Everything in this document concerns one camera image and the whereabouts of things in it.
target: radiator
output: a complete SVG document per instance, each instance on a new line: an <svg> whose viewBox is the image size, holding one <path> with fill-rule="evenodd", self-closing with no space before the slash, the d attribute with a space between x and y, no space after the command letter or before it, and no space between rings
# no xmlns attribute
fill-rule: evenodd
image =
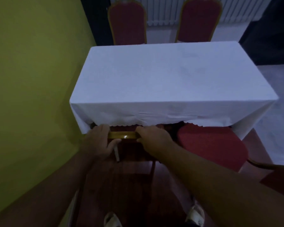
<svg viewBox="0 0 284 227"><path fill-rule="evenodd" d="M179 23L185 0L136 0L145 8L149 26ZM271 0L220 0L223 12L220 23L239 23L259 20Z"/></svg>

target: green wall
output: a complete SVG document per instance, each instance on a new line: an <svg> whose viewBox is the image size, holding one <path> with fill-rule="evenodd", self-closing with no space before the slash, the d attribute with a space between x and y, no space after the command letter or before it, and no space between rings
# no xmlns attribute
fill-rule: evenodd
<svg viewBox="0 0 284 227"><path fill-rule="evenodd" d="M80 0L0 0L0 210L76 152L68 101L94 45Z"/></svg>

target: sneaker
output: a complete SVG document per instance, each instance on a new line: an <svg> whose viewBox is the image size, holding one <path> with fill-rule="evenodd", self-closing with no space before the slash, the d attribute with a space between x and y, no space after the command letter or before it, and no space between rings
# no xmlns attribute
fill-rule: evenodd
<svg viewBox="0 0 284 227"><path fill-rule="evenodd" d="M204 210L198 204L194 205L190 209L189 213L187 214L185 222L189 222L189 221L192 221L198 226L201 226L201 227L204 226L204 222L205 222Z"/></svg>
<svg viewBox="0 0 284 227"><path fill-rule="evenodd" d="M104 218L104 227L122 227L122 225L117 215L109 212Z"/></svg>

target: table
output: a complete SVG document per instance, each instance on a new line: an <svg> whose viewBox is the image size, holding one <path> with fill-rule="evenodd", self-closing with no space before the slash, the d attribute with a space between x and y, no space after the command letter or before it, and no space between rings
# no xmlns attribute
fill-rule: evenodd
<svg viewBox="0 0 284 227"><path fill-rule="evenodd" d="M278 96L238 42L92 47L70 98L82 133L190 122L240 139Z"/></svg>

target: black curtain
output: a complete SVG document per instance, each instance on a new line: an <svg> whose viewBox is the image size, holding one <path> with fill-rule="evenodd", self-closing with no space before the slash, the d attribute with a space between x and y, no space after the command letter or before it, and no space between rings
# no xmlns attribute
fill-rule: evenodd
<svg viewBox="0 0 284 227"><path fill-rule="evenodd" d="M85 15L98 46L114 45L107 18L110 0L81 0Z"/></svg>
<svg viewBox="0 0 284 227"><path fill-rule="evenodd" d="M284 0L272 0L262 18L249 24L240 44L256 65L284 64Z"/></svg>

